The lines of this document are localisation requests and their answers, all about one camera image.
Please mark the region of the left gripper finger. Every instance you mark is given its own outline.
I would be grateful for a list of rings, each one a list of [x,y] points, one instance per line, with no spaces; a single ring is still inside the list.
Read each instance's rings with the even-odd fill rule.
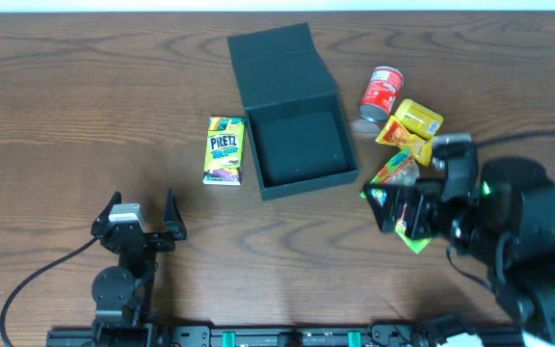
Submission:
[[[187,239],[187,228],[185,227],[176,206],[175,194],[172,188],[170,188],[168,192],[164,209],[163,223],[175,240]]]
[[[98,216],[95,218],[93,223],[95,225],[107,223],[109,221],[109,216],[113,207],[117,204],[121,204],[121,193],[119,191],[116,191],[112,195],[109,202],[106,204],[104,209],[98,214]]]

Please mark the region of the green Haribo gummy bag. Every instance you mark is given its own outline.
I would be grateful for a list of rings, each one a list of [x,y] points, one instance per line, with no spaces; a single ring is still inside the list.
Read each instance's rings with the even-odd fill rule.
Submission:
[[[402,149],[391,157],[383,168],[367,184],[393,184],[411,186],[419,177],[419,169],[415,159]],[[366,200],[362,191],[360,196]],[[401,231],[394,232],[415,253],[420,254],[431,242],[431,238],[410,240]]]

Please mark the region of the yellow snack can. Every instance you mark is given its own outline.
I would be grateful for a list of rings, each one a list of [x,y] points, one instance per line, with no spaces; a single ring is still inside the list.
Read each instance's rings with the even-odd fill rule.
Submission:
[[[400,103],[394,116],[409,132],[426,140],[432,139],[443,124],[442,115],[409,98]]]

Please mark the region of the red Pringles can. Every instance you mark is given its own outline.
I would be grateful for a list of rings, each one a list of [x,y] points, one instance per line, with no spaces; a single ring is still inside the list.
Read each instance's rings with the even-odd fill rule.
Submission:
[[[387,121],[404,85],[403,74],[395,67],[376,67],[359,104],[360,115],[372,122]]]

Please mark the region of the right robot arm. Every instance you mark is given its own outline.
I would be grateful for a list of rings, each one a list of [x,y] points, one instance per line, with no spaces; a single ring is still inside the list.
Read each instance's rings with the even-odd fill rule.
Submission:
[[[499,157],[481,169],[475,195],[451,199],[439,179],[366,184],[379,229],[442,237],[484,263],[482,285],[525,332],[555,345],[555,183],[540,163]]]

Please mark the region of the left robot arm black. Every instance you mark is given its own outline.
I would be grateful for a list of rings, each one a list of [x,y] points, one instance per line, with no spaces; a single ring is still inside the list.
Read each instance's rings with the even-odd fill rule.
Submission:
[[[170,329],[151,320],[151,296],[158,269],[157,254],[175,250],[187,238],[187,228],[169,191],[164,208],[165,229],[145,231],[137,203],[123,203],[116,192],[92,223],[91,235],[119,257],[116,266],[102,270],[93,280],[96,304],[91,346],[169,346]]]

